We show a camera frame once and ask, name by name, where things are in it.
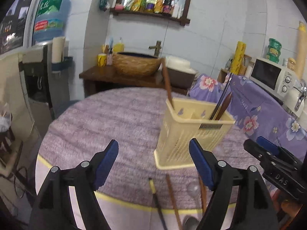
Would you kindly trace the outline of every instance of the microwave door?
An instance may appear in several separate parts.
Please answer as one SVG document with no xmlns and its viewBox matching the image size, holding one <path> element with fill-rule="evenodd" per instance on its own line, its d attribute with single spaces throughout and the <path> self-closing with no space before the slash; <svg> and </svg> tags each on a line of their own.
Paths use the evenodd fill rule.
<svg viewBox="0 0 307 230">
<path fill-rule="evenodd" d="M 279 67 L 273 66 L 261 60 L 257 60 L 251 76 L 272 90 L 275 90 L 280 72 L 281 69 Z"/>
</svg>

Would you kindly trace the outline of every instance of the faucet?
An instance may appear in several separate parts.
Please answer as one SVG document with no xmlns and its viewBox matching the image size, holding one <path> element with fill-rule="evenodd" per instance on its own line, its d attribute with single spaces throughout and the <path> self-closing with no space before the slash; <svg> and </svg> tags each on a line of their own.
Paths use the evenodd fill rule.
<svg viewBox="0 0 307 230">
<path fill-rule="evenodd" d="M 296 111 L 299 109 L 302 101 L 304 101 L 306 96 L 307 96 L 307 86 L 306 86 L 305 80 L 301 79 L 300 83 L 302 85 L 302 87 L 300 89 L 297 89 L 296 87 L 294 87 L 295 89 L 297 89 L 300 92 L 300 96 L 299 96 L 299 98 L 296 102 L 295 108 L 294 108 Z"/>
<path fill-rule="evenodd" d="M 161 49 L 161 41 L 157 41 L 156 45 L 155 46 L 149 46 L 148 49 L 154 49 L 154 56 L 156 57 L 159 57 L 159 52 L 160 52 L 160 49 Z"/>
</svg>

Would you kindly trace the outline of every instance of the sink basin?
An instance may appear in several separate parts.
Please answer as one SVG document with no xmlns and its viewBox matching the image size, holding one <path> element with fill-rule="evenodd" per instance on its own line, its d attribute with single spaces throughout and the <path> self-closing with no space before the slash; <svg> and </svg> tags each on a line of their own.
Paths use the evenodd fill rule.
<svg viewBox="0 0 307 230">
<path fill-rule="evenodd" d="M 161 64 L 161 58 L 133 52 L 119 52 L 113 54 L 112 65 L 116 71 L 129 76 L 150 76 Z"/>
</svg>

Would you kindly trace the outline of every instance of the metal tag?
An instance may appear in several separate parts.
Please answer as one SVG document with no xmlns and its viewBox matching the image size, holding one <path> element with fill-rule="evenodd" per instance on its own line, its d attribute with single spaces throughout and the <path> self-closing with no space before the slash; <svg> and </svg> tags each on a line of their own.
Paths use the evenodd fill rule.
<svg viewBox="0 0 307 230">
<path fill-rule="evenodd" d="M 222 124 L 202 123 L 199 129 L 220 129 Z"/>
</svg>

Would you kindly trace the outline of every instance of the screw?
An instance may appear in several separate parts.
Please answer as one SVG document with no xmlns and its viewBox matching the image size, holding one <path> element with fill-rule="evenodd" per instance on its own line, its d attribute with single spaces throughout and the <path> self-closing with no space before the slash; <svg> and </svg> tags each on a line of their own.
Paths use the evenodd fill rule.
<svg viewBox="0 0 307 230">
<path fill-rule="evenodd" d="M 90 165 L 90 163 L 88 161 L 84 161 L 84 162 L 81 163 L 81 167 L 83 167 L 83 168 L 85 168 L 89 165 Z"/>
<path fill-rule="evenodd" d="M 51 168 L 51 172 L 52 173 L 55 173 L 55 172 L 57 172 L 58 171 L 58 167 L 57 166 L 53 166 L 52 168 Z"/>
<path fill-rule="evenodd" d="M 256 171 L 257 171 L 257 168 L 256 168 L 255 166 L 250 166 L 250 171 L 256 172 Z"/>
<path fill-rule="evenodd" d="M 218 164 L 220 167 L 225 167 L 225 166 L 226 166 L 226 162 L 224 162 L 224 161 L 219 161 L 217 164 Z"/>
</svg>

